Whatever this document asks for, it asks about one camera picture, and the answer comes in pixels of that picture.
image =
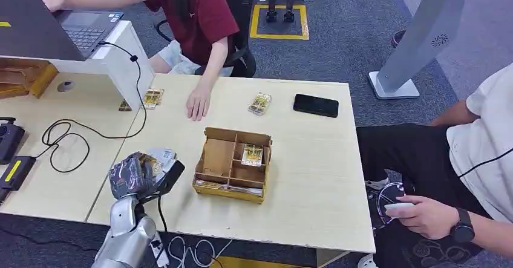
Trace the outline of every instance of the speaker grille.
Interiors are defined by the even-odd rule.
[[[443,44],[445,44],[448,41],[449,41],[449,35],[447,35],[447,34],[440,34],[440,35],[436,36],[431,41],[431,46],[439,47],[439,46],[442,46]]]

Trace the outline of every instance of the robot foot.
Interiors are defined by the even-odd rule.
[[[283,21],[288,23],[294,22],[294,13],[287,11],[287,13],[283,15]]]
[[[267,21],[268,22],[276,22],[276,11],[268,11],[267,12]]]

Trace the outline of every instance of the black device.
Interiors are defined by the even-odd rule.
[[[338,102],[322,97],[296,94],[294,98],[294,111],[337,118]]]
[[[0,205],[3,204],[11,191],[17,191],[28,172],[34,166],[36,158],[32,156],[16,156],[2,177],[0,177]]]
[[[458,243],[468,243],[475,237],[474,227],[472,226],[468,211],[459,209],[460,221],[451,229],[451,236]]]
[[[50,13],[42,0],[0,0],[0,55],[85,61],[122,12]]]
[[[15,118],[0,117],[0,120],[7,121],[0,125],[0,164],[6,165],[16,154],[23,135],[25,135],[25,129],[14,124]]]

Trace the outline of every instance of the maroon t-shirt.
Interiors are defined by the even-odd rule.
[[[185,24],[178,17],[175,0],[146,0],[146,6],[157,11],[164,10],[181,52],[196,64],[206,65],[212,51],[212,44],[228,36],[229,53],[234,52],[232,34],[239,31],[237,22],[226,0],[195,0],[191,4],[190,20]]]

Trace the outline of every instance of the office chair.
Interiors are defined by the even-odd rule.
[[[233,77],[253,77],[257,70],[257,62],[249,50],[249,27],[253,0],[226,0],[226,2],[230,7],[232,15],[234,16],[240,30],[238,33],[234,34],[232,39],[235,44],[235,52],[228,55],[224,66],[234,67],[231,75]],[[167,23],[167,20],[163,20],[154,24],[154,27],[162,38],[171,42],[171,38],[162,33],[160,29],[162,25]],[[205,68],[206,65],[202,65],[194,74],[202,75]]]

